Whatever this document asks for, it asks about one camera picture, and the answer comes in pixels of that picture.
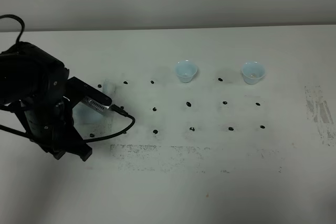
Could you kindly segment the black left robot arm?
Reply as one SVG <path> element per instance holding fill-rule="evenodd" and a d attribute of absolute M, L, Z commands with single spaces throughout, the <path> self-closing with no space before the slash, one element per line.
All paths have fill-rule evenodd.
<path fill-rule="evenodd" d="M 71 153 L 86 161 L 92 148 L 72 117 L 83 96 L 68 78 L 60 60 L 28 42 L 1 53 L 1 110 L 14 113 L 24 132 L 6 126 L 1 130 L 29 139 L 55 159 Z"/>

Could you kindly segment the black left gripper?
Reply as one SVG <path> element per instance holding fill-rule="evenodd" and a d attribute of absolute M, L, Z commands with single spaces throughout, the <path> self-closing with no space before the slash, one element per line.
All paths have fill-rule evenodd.
<path fill-rule="evenodd" d="M 83 162 L 91 156 L 92 148 L 73 125 L 72 108 L 67 99 L 20 111 L 26 104 L 25 101 L 13 102 L 12 109 L 32 142 L 57 160 L 66 153 L 78 155 Z"/>

